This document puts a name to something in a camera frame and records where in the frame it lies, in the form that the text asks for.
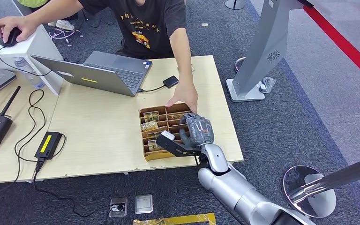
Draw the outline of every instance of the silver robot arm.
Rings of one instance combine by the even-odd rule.
[[[188,113],[180,123],[187,122],[190,136],[180,130],[185,145],[174,141],[167,131],[157,144],[177,157],[199,157],[198,179],[231,213],[237,213],[248,225],[315,225],[304,215],[285,209],[264,197],[225,158],[215,144],[210,121]]]
[[[260,194],[230,163],[215,144],[202,146],[207,167],[198,171],[202,186],[226,208],[237,213],[249,225],[314,225],[294,210],[285,209]]]

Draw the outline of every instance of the round metal base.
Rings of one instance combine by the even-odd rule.
[[[308,166],[298,165],[290,168],[286,171],[282,183],[286,200],[306,216],[314,218],[329,216],[336,206],[336,195],[333,189],[310,196],[299,203],[295,203],[289,197],[295,189],[322,177],[320,172]]]
[[[245,7],[245,2],[243,0],[228,0],[225,2],[225,6],[230,9],[238,10]]]

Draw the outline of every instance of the power adapter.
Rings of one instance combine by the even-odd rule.
[[[35,153],[35,158],[38,160],[52,159],[54,152],[59,145],[62,134],[59,132],[46,132],[38,151]]]

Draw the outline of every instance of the laptop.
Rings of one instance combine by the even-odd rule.
[[[83,64],[31,55],[66,81],[135,96],[152,62],[94,51]]]

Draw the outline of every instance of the man's right hand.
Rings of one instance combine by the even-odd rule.
[[[33,34],[39,24],[32,21],[27,16],[7,16],[0,19],[0,38],[3,38],[3,42],[8,41],[10,32],[14,27],[18,27],[22,32],[17,37],[17,42],[26,40],[31,34]]]

